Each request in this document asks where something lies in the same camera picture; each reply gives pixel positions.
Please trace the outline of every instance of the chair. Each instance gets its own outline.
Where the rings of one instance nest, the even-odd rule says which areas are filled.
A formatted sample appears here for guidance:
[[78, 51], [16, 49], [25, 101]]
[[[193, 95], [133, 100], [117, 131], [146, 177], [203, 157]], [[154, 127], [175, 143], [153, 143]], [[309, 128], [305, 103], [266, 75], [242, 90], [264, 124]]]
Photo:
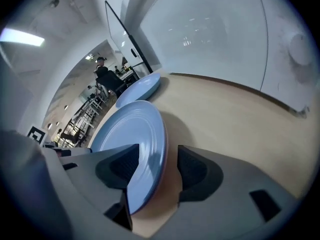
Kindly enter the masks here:
[[96, 79], [97, 83], [113, 91], [117, 98], [128, 88], [127, 84], [122, 81], [116, 74], [109, 70], [104, 76]]

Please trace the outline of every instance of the plate rim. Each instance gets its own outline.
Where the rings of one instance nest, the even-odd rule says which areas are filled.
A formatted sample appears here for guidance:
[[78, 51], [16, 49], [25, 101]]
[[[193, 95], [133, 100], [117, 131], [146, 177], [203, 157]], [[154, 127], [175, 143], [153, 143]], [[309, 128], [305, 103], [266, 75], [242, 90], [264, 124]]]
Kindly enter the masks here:
[[[148, 106], [150, 106], [151, 108], [153, 108], [154, 112], [157, 114], [157, 117], [161, 120], [162, 122], [162, 126], [161, 126], [161, 129], [162, 129], [162, 132], [163, 132], [163, 143], [164, 143], [164, 146], [163, 146], [163, 151], [162, 151], [162, 163], [159, 165], [159, 170], [158, 170], [158, 175], [157, 175], [157, 178], [156, 180], [154, 180], [152, 186], [149, 188], [148, 192], [146, 195], [144, 195], [141, 200], [143, 200], [141, 202], [141, 205], [139, 208], [135, 208], [133, 211], [130, 211], [130, 214], [135, 214], [137, 213], [138, 211], [140, 211], [145, 205], [147, 205], [147, 203], [150, 201], [150, 199], [152, 198], [152, 196], [155, 194], [155, 192], [157, 191], [158, 187], [159, 187], [159, 184], [161, 182], [161, 179], [163, 177], [163, 174], [164, 174], [164, 169], [165, 169], [165, 166], [166, 166], [166, 163], [167, 163], [167, 156], [168, 156], [168, 132], [167, 132], [167, 129], [166, 129], [166, 125], [165, 125], [165, 122], [162, 118], [162, 115], [160, 113], [160, 111], [158, 110], [158, 108], [152, 104], [151, 102], [147, 101], [147, 100], [135, 100], [133, 102], [130, 102], [126, 105], [124, 105], [123, 107], [119, 108], [117, 111], [115, 111], [108, 119], [107, 121], [102, 125], [102, 127], [99, 129], [98, 133], [96, 134], [92, 144], [91, 144], [91, 148], [93, 149], [93, 152], [101, 152], [103, 151], [101, 149], [101, 147], [99, 149], [96, 149], [94, 147], [95, 145], [95, 140], [99, 139], [99, 134], [102, 132], [102, 129], [103, 127], [105, 126], [105, 124], [112, 118], [114, 117], [114, 115], [116, 116], [117, 113], [119, 113], [119, 111], [121, 110], [124, 110], [124, 109], [128, 109], [126, 108], [126, 106], [130, 107], [130, 106], [135, 106], [136, 104], [147, 104]], [[104, 142], [105, 139], [103, 139], [103, 137], [100, 137], [100, 140], [99, 142]]]

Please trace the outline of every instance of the blue plate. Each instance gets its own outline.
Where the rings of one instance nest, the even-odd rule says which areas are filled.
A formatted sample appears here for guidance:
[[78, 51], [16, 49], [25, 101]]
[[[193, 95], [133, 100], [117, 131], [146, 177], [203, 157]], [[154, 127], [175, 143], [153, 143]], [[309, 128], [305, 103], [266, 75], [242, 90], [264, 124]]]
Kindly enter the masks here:
[[160, 182], [167, 156], [166, 136], [158, 109], [138, 100], [110, 116], [94, 138], [93, 152], [139, 144], [139, 165], [127, 186], [130, 214], [149, 201]]
[[136, 81], [126, 89], [115, 103], [117, 109], [137, 100], [146, 100], [153, 94], [160, 84], [160, 74], [152, 73]]

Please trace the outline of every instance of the fluorescent light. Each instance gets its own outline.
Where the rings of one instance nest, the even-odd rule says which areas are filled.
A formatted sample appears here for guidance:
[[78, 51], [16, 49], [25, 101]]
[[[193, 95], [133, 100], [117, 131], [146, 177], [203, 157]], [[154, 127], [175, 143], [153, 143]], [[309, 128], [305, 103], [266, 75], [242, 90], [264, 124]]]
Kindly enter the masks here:
[[41, 46], [44, 40], [42, 37], [11, 28], [5, 28], [0, 35], [0, 42], [20, 43], [38, 47]]
[[94, 55], [92, 53], [89, 53], [87, 57], [85, 57], [86, 60], [90, 61]]

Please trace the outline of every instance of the table surface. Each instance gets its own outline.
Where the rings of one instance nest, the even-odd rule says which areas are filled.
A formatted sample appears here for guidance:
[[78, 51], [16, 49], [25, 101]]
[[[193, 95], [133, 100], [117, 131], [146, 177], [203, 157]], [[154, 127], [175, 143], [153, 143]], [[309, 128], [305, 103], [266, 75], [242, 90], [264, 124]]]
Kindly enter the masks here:
[[[248, 161], [302, 197], [313, 177], [319, 154], [320, 99], [307, 118], [251, 91], [211, 78], [161, 73], [159, 89], [149, 101], [160, 111], [168, 134], [168, 158], [149, 203], [132, 216], [133, 232], [150, 237], [178, 208], [182, 181], [177, 169], [178, 145], [217, 152]], [[106, 120], [108, 111], [89, 143]]]
[[124, 79], [126, 79], [128, 76], [132, 75], [133, 73], [134, 73], [133, 70], [129, 70], [128, 72], [126, 72], [125, 74], [123, 74], [122, 76], [120, 76], [119, 78], [120, 78], [121, 80], [124, 80]]

